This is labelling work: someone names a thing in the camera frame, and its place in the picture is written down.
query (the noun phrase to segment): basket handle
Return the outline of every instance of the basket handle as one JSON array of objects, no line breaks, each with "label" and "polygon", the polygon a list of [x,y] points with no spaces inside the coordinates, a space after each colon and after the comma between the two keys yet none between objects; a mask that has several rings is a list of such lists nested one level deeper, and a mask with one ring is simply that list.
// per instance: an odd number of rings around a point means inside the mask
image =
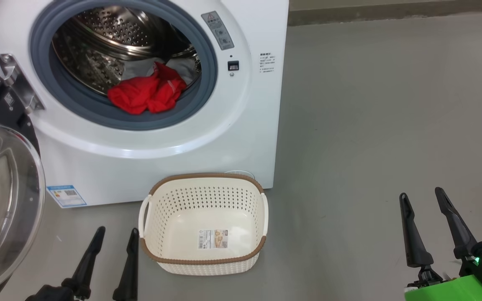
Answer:
[{"label": "basket handle", "polygon": [[139,224],[137,225],[137,227],[139,228],[140,238],[144,238],[144,213],[146,212],[146,207],[148,207],[150,199],[151,199],[151,195],[149,194],[142,201],[141,208],[139,210]]},{"label": "basket handle", "polygon": [[265,196],[265,193],[262,192],[262,200],[264,201],[264,236],[267,236],[267,227],[269,225],[269,204],[267,203],[267,197]]}]

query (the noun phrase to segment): white washing machine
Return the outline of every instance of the white washing machine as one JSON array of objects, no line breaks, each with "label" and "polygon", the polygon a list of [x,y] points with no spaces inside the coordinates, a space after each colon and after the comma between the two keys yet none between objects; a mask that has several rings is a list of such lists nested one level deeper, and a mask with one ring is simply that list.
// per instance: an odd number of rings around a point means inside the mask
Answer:
[{"label": "white washing machine", "polygon": [[[54,52],[69,19],[117,5],[159,17],[194,47],[200,75],[174,109],[127,114]],[[0,101],[25,104],[61,207],[142,200],[182,173],[238,170],[270,188],[287,11],[287,0],[0,0]]]}]

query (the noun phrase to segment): red garment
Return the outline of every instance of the red garment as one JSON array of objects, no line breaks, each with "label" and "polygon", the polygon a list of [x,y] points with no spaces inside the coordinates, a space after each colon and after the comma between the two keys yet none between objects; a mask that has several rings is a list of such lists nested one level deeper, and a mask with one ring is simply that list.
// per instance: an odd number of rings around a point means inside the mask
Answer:
[{"label": "red garment", "polygon": [[123,80],[107,91],[107,97],[129,114],[141,114],[146,108],[152,113],[159,113],[174,108],[186,87],[187,84],[174,69],[155,62],[151,76]]}]

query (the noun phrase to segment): gray floor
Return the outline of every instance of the gray floor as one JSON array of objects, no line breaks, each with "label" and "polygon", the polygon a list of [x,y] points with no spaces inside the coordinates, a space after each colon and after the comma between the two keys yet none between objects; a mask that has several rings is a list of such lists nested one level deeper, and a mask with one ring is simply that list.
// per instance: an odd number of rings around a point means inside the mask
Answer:
[{"label": "gray floor", "polygon": [[[268,241],[245,274],[177,276],[141,256],[140,300],[403,300],[398,196],[407,192],[438,273],[459,264],[434,187],[482,240],[482,15],[289,28]],[[91,300],[110,300],[139,204],[46,204],[31,252],[0,295],[71,276],[107,233]]]}]

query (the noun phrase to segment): white plastic basket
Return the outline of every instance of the white plastic basket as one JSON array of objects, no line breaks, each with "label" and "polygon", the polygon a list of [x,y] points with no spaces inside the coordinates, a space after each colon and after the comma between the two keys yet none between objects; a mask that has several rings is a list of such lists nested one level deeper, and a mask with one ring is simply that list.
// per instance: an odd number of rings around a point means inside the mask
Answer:
[{"label": "white plastic basket", "polygon": [[168,272],[227,275],[256,263],[268,220],[256,180],[198,173],[168,177],[151,189],[139,212],[139,233],[142,249]]}]

